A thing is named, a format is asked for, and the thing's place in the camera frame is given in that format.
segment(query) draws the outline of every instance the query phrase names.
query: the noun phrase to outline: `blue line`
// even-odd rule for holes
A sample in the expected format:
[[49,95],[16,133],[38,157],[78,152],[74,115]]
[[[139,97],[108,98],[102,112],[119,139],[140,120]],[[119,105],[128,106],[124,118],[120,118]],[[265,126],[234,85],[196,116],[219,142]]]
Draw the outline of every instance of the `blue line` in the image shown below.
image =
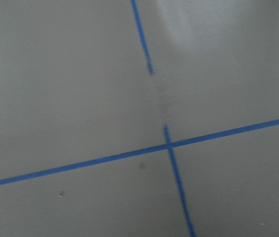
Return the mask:
[[258,130],[258,129],[262,129],[262,128],[266,128],[266,127],[277,126],[277,125],[279,125],[279,119],[268,121],[268,122],[262,122],[262,123],[258,123],[258,124],[254,124],[254,125],[250,125],[250,126],[239,127],[239,128],[235,128],[235,129],[231,129],[231,130],[227,130],[227,131],[212,133],[212,134],[208,134],[208,135],[204,135],[204,136],[200,136],[200,137],[189,138],[189,139],[185,139],[185,140],[181,140],[181,141],[177,141],[177,142],[172,142],[172,146],[181,147],[181,146],[185,146],[185,145],[189,145],[189,144],[193,144],[193,143],[197,143],[197,142],[203,142],[203,141],[212,140],[215,138],[231,136],[231,135],[235,135],[235,134],[239,134],[239,133],[243,133],[243,132],[250,132],[250,131],[254,131],[254,130]]
[[[185,139],[185,140],[181,140],[181,141],[177,141],[177,142],[171,142],[171,146],[173,148],[175,148],[175,147],[185,146],[185,145],[189,145],[189,144],[193,144],[193,143],[197,143],[197,142],[203,142],[203,141],[207,141],[207,140],[211,140],[211,139],[226,137],[226,136],[230,136],[230,135],[234,135],[234,134],[238,134],[238,133],[254,131],[254,130],[271,127],[271,126],[277,126],[277,125],[279,125],[279,119],[273,120],[273,121],[268,121],[268,122],[263,122],[263,123],[258,123],[258,124],[254,124],[254,125],[250,125],[250,126],[235,128],[235,129],[231,129],[231,130],[227,130],[227,131],[212,133],[212,134],[204,135],[204,136],[200,136],[200,137],[189,138],[189,139]],[[168,145],[163,144],[163,145],[148,147],[148,148],[144,148],[144,149],[140,149],[140,150],[136,150],[136,151],[132,151],[132,152],[125,152],[125,153],[112,155],[112,156],[108,156],[108,157],[92,159],[92,160],[83,161],[83,162],[79,162],[79,163],[75,163],[75,164],[69,164],[69,165],[60,166],[60,167],[56,167],[56,168],[52,168],[52,169],[42,170],[42,171],[30,173],[30,174],[24,174],[24,175],[11,177],[11,178],[0,179],[0,185],[19,182],[19,181],[27,180],[27,179],[34,179],[34,178],[45,176],[45,175],[65,172],[65,171],[72,170],[72,169],[83,168],[83,167],[92,166],[95,164],[106,163],[106,162],[110,162],[110,161],[114,161],[114,160],[118,160],[118,159],[124,159],[124,158],[144,155],[147,153],[152,153],[152,152],[157,152],[157,151],[162,151],[162,150],[167,150],[167,149],[168,149]]]
[[185,194],[184,194],[184,188],[183,188],[182,180],[180,177],[179,168],[178,168],[177,162],[175,160],[174,149],[173,149],[173,146],[171,143],[171,138],[170,138],[170,134],[169,134],[167,125],[165,125],[165,127],[164,127],[164,135],[165,135],[165,139],[166,139],[166,145],[168,148],[171,164],[172,164],[173,171],[174,171],[175,181],[177,183],[178,191],[180,194],[180,199],[181,199],[181,204],[182,204],[182,208],[184,211],[185,220],[186,220],[186,223],[187,223],[187,226],[189,229],[189,233],[190,233],[191,237],[196,237],[196,234],[194,232],[194,228],[192,225],[192,221],[191,221],[191,218],[189,215],[188,206],[187,206],[187,202],[186,202]]
[[147,60],[148,71],[152,75],[152,74],[154,74],[154,68],[153,68],[153,65],[151,63],[151,58],[150,58],[150,55],[149,55],[144,30],[143,30],[143,27],[141,25],[140,14],[139,14],[139,10],[138,10],[137,4],[136,4],[136,0],[131,0],[131,4],[132,4],[133,12],[134,12],[135,22],[136,22],[138,32],[139,32],[139,38],[140,38],[141,46],[143,48],[143,51],[145,53],[145,57],[146,57],[146,60]]
[[27,179],[34,179],[34,178],[38,178],[38,177],[45,176],[45,175],[56,174],[56,173],[65,172],[65,171],[69,171],[69,170],[73,170],[73,169],[92,166],[95,164],[106,163],[106,162],[110,162],[110,161],[114,161],[114,160],[118,160],[118,159],[124,159],[124,158],[144,155],[147,153],[157,152],[157,151],[166,150],[166,149],[167,149],[166,145],[159,145],[159,146],[148,147],[148,148],[144,148],[144,149],[140,149],[140,150],[136,150],[136,151],[132,151],[132,152],[125,152],[125,153],[112,155],[112,156],[108,156],[108,157],[92,159],[92,160],[83,161],[83,162],[79,162],[79,163],[75,163],[75,164],[64,165],[64,166],[47,169],[47,170],[42,170],[42,171],[30,173],[30,174],[24,174],[24,175],[10,177],[10,178],[6,178],[6,179],[0,179],[0,185],[15,183],[15,182],[19,182],[19,181],[23,181],[23,180],[27,180]]

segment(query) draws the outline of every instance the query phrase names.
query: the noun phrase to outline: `floor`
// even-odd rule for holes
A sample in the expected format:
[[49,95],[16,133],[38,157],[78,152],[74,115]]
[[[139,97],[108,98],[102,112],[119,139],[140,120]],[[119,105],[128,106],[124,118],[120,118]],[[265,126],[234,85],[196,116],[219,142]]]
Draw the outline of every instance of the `floor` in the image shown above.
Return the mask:
[[[279,119],[279,0],[0,0],[0,180]],[[278,237],[279,125],[0,185],[0,237]]]

